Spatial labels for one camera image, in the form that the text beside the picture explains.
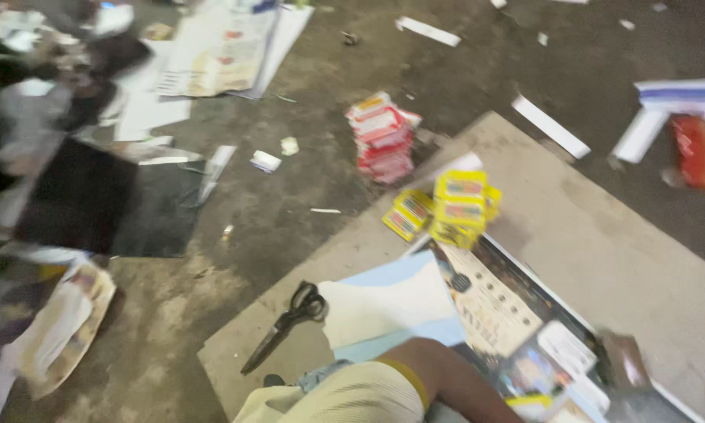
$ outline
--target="black scissors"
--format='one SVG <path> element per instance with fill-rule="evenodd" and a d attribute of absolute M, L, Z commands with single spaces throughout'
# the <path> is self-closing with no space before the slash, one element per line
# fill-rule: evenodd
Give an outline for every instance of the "black scissors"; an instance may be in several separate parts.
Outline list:
<path fill-rule="evenodd" d="M 318 318 L 326 308 L 326 300 L 319 294 L 319 288 L 310 282 L 302 281 L 292 294 L 290 308 L 277 319 L 264 340 L 258 344 L 248 362 L 243 366 L 241 374 L 247 375 L 266 360 L 277 345 L 290 333 L 290 329 L 300 322 Z"/>

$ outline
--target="red package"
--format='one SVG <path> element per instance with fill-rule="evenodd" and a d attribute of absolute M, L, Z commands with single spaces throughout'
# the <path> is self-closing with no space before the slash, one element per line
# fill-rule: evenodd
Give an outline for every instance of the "red package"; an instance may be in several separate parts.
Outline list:
<path fill-rule="evenodd" d="M 671 121 L 681 153 L 681 172 L 692 187 L 705 188 L 705 121 L 677 117 Z"/>

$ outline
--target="paper scrap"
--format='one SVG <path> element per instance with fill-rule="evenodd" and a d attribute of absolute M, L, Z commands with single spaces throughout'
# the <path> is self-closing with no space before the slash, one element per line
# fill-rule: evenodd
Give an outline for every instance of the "paper scrap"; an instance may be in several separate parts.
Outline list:
<path fill-rule="evenodd" d="M 439 28 L 434 28 L 431 25 L 428 25 L 423 22 L 418 22 L 417 20 L 413 20 L 405 16 L 402 16 L 397 19 L 395 21 L 395 25 L 400 31 L 402 31 L 404 28 L 407 28 L 410 31 L 413 31 L 414 33 L 425 35 L 426 37 L 436 40 L 437 42 L 442 42 L 452 47 L 457 47 L 457 44 L 459 44 L 459 42 L 461 41 L 460 37 L 458 37 L 457 35 L 450 34 L 446 31 L 442 31 Z"/>
<path fill-rule="evenodd" d="M 209 176 L 204 180 L 201 195 L 198 196 L 199 203 L 206 201 L 209 194 L 211 194 L 214 187 L 216 187 L 216 181 L 219 179 L 222 171 L 225 170 L 225 166 L 227 166 L 227 162 L 230 161 L 230 158 L 235 153 L 235 149 L 237 149 L 237 147 L 232 145 L 220 145 L 216 149 L 214 156 L 207 162 L 207 173 Z"/>
<path fill-rule="evenodd" d="M 622 24 L 623 27 L 627 28 L 630 31 L 635 30 L 635 24 L 633 24 L 631 21 L 626 20 L 626 19 L 620 19 L 619 24 Z"/>
<path fill-rule="evenodd" d="M 280 163 L 282 163 L 282 159 L 278 159 L 261 150 L 256 150 L 253 153 L 253 158 L 251 159 L 251 164 L 262 169 L 266 173 L 272 173 L 277 170 L 277 168 L 280 167 Z"/>
<path fill-rule="evenodd" d="M 295 137 L 289 136 L 280 141 L 280 143 L 282 144 L 282 156 L 291 156 L 301 150 Z"/>
<path fill-rule="evenodd" d="M 611 154 L 630 163 L 639 163 L 671 113 L 641 108 Z"/>
<path fill-rule="evenodd" d="M 574 336 L 558 320 L 549 322 L 540 330 L 537 340 L 540 348 L 569 373 L 573 380 L 585 377 L 598 360 L 585 346 L 585 342 Z"/>
<path fill-rule="evenodd" d="M 556 143 L 561 145 L 566 151 L 569 151 L 575 158 L 581 159 L 590 152 L 590 147 L 585 145 L 576 136 L 572 135 L 571 132 L 565 130 L 564 127 L 559 125 L 525 97 L 517 97 L 514 103 L 512 103 L 512 107 L 527 118 L 527 120 L 533 122 L 538 129 L 551 137 L 552 140 L 556 141 Z"/>

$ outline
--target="torn paper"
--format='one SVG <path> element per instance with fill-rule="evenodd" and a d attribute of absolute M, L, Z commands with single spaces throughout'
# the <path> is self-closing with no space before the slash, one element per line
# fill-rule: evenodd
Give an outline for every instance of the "torn paper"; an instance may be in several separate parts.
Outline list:
<path fill-rule="evenodd" d="M 457 47 L 457 44 L 459 44 L 459 42 L 461 41 L 460 37 L 458 37 L 457 35 L 450 34 L 446 31 L 442 31 L 439 28 L 434 28 L 431 25 L 428 25 L 423 22 L 418 22 L 417 20 L 413 20 L 405 16 L 397 19 L 395 21 L 395 25 L 400 31 L 402 31 L 403 28 L 407 28 L 414 33 L 425 35 L 428 38 L 432 38 L 437 42 L 442 42 L 446 45 L 451 45 L 452 47 Z"/>
<path fill-rule="evenodd" d="M 590 147 L 585 145 L 576 136 L 572 135 L 571 132 L 565 130 L 563 126 L 559 125 L 525 97 L 517 97 L 514 103 L 512 103 L 512 107 L 527 118 L 527 120 L 533 122 L 538 129 L 543 131 L 552 140 L 556 141 L 556 143 L 561 145 L 566 151 L 569 151 L 575 158 L 581 159 L 590 152 Z"/>
<path fill-rule="evenodd" d="M 671 113 L 640 109 L 611 154 L 630 163 L 639 163 Z"/>

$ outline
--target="concrete floor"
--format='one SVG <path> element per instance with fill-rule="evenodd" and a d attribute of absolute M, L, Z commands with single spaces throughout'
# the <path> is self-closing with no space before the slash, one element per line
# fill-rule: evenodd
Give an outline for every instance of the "concrete floor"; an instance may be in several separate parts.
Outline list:
<path fill-rule="evenodd" d="M 659 170 L 674 163 L 670 137 L 625 174 L 605 160 L 635 114 L 633 81 L 705 77 L 705 0 L 666 3 L 661 14 L 649 2 L 623 0 L 517 0 L 504 13 L 487 0 L 317 3 L 263 100 L 199 99 L 191 120 L 157 131 L 205 155 L 222 144 L 239 147 L 188 252 L 182 259 L 113 260 L 125 298 L 107 329 L 56 393 L 32 403 L 17 386 L 2 420 L 225 421 L 196 351 L 381 194 L 355 169 L 343 117 L 377 90 L 421 113 L 436 132 L 453 136 L 493 108 L 540 138 L 509 109 L 522 91 L 591 146 L 575 165 L 583 174 L 705 258 L 705 193 L 659 182 Z M 177 18 L 171 6 L 136 6 L 142 23 Z M 400 33 L 393 25 L 400 15 L 463 42 L 455 49 Z M 628 32 L 621 18 L 637 29 Z M 346 47 L 340 31 L 362 42 Z M 548 47 L 536 42 L 538 31 L 550 36 Z M 254 150 L 279 156 L 287 136 L 298 139 L 300 153 L 273 175 L 251 167 Z M 343 214 L 313 214 L 310 207 Z M 222 242 L 229 224 L 235 231 Z"/>

